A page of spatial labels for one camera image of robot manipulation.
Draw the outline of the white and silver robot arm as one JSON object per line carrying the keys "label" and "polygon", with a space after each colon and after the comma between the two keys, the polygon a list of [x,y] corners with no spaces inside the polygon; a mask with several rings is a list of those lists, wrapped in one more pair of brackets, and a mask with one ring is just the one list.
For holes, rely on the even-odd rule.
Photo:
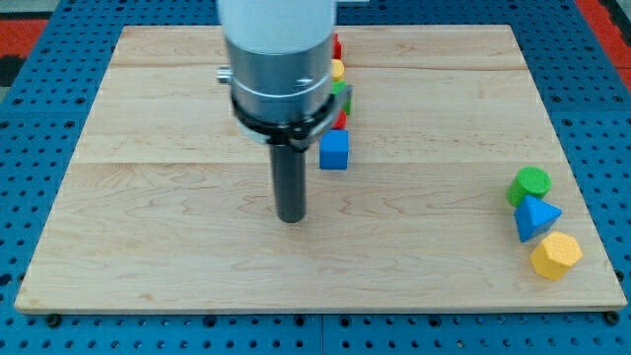
{"label": "white and silver robot arm", "polygon": [[219,0],[234,113],[256,140],[303,152],[328,131],[353,89],[332,91],[334,0]]}

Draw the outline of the yellow block behind arm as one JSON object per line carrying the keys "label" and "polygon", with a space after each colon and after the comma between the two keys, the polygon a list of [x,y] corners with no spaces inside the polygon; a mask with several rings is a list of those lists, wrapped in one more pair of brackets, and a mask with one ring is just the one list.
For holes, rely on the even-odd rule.
{"label": "yellow block behind arm", "polygon": [[334,82],[340,82],[345,76],[345,66],[340,59],[331,60],[331,78]]}

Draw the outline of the green block behind arm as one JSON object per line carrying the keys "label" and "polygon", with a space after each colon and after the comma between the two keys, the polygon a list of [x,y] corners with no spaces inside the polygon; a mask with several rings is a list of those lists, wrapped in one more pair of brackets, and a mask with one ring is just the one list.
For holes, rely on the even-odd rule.
{"label": "green block behind arm", "polygon": [[347,115],[351,113],[352,99],[349,98],[349,85],[345,80],[335,81],[331,86],[334,107],[343,110]]}

